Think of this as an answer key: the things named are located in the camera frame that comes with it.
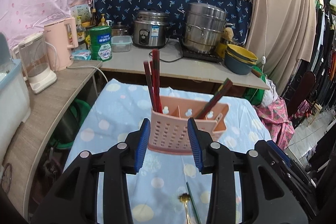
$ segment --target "white cord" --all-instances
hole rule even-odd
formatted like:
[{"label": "white cord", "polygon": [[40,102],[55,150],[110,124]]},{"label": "white cord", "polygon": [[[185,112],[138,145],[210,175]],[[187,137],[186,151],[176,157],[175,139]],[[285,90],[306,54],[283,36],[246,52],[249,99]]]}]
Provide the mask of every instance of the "white cord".
[{"label": "white cord", "polygon": [[109,82],[109,81],[107,80],[107,77],[105,76],[105,74],[104,74],[100,69],[98,69],[98,68],[95,67],[95,66],[79,66],[79,67],[74,67],[74,68],[67,67],[67,69],[87,69],[87,68],[93,68],[93,69],[98,70],[98,71],[104,76],[106,82],[107,82],[107,83]]},{"label": "white cord", "polygon": [[268,23],[268,7],[267,7],[267,0],[266,0],[266,31],[265,31],[265,48],[264,48],[264,56],[262,57],[262,69],[261,73],[264,72],[264,65],[266,63],[266,42],[267,42],[267,23]]},{"label": "white cord", "polygon": [[49,46],[51,46],[51,47],[54,48],[54,51],[55,51],[55,64],[54,64],[55,68],[54,68],[54,72],[56,72],[56,63],[57,63],[57,51],[56,51],[56,48],[54,47],[54,45],[48,43],[47,41],[46,41],[46,44],[48,44]]}]

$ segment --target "tiled floor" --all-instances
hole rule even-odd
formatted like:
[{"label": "tiled floor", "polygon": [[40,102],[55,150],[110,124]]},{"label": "tiled floor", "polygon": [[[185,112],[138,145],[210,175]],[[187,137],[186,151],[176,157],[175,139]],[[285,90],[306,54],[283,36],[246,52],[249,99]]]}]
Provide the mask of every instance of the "tiled floor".
[{"label": "tiled floor", "polygon": [[309,124],[312,117],[306,119],[298,128],[295,129],[295,134],[289,142],[288,149],[291,153],[287,153],[289,156],[294,155],[303,166],[307,164],[307,160],[304,155],[316,146],[317,142],[324,136],[329,123],[333,120],[335,113],[323,112]]}]

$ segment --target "table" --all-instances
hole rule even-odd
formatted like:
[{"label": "table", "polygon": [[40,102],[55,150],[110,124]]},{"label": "table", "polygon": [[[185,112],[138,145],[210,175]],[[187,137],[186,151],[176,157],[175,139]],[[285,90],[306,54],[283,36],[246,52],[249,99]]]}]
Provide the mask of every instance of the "table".
[{"label": "table", "polygon": [[[180,46],[177,43],[169,43],[160,49],[160,58],[163,60],[175,60],[181,57]],[[131,46],[129,52],[114,52],[109,61],[101,66],[102,70],[113,72],[126,72],[144,75],[143,62],[151,60],[151,49],[142,49]],[[176,62],[160,62],[160,75],[179,79],[189,79],[212,83],[223,83],[229,78],[234,86],[269,90],[269,87],[253,73],[237,75],[221,64],[207,63],[203,61],[182,58]]]},{"label": "table", "polygon": [[[78,66],[101,66],[100,61],[74,61]],[[15,132],[3,165],[12,164],[12,182],[8,197],[18,212],[28,219],[28,201],[33,177],[56,125],[78,95],[94,77],[95,69],[65,69],[56,72],[57,81],[41,93],[30,92],[31,113]]]},{"label": "table", "polygon": [[[161,96],[209,101],[212,95],[160,88]],[[111,80],[100,93],[76,136],[65,169],[84,150],[92,154],[105,152],[127,134],[139,130],[144,118],[151,118],[147,86],[129,85]],[[241,98],[223,97],[229,105],[224,118],[227,130],[219,142],[233,151],[246,153],[258,140],[270,140],[251,104]],[[100,174],[97,194],[97,221],[103,224],[102,182]],[[205,223],[211,191],[211,175],[201,175],[192,155],[168,155],[147,149],[143,167],[137,175],[127,175],[129,201],[134,224],[186,223],[183,205],[177,197],[186,193],[189,182],[202,223]],[[241,189],[236,181],[236,218],[241,222]]]}]

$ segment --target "polka dot tablecloth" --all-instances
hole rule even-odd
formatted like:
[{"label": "polka dot tablecloth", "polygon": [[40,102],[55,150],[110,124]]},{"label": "polka dot tablecloth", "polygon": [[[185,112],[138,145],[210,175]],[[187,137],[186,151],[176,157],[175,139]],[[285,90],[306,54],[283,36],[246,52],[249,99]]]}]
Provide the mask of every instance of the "polka dot tablecloth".
[{"label": "polka dot tablecloth", "polygon": [[[212,95],[171,88],[160,89],[160,95],[209,101]],[[223,97],[230,107],[226,132],[220,143],[229,149],[246,153],[258,140],[270,140],[255,110],[245,99]],[[85,119],[70,151],[66,167],[83,150],[92,154],[107,151],[125,140],[129,132],[139,130],[144,118],[151,117],[151,101],[146,86],[110,81]],[[190,184],[202,223],[206,222],[211,191],[211,175],[201,175],[192,156],[166,155],[147,150],[143,167],[137,175],[127,175],[127,186],[134,223],[185,224],[184,206],[177,197]],[[236,180],[236,222],[241,222],[241,188]],[[98,185],[98,222],[103,223],[103,174]]]}]

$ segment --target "green bag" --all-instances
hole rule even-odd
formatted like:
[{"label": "green bag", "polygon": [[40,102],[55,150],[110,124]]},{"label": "green bag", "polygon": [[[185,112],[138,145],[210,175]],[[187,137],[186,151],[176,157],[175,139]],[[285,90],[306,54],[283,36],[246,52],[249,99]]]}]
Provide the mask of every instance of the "green bag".
[{"label": "green bag", "polygon": [[[261,73],[261,70],[257,66],[254,66],[253,69]],[[264,83],[266,83],[266,78],[264,74],[261,75],[261,79],[264,81]],[[251,105],[258,106],[261,104],[264,98],[264,94],[265,90],[248,88],[243,94],[243,98],[248,100]]]}]

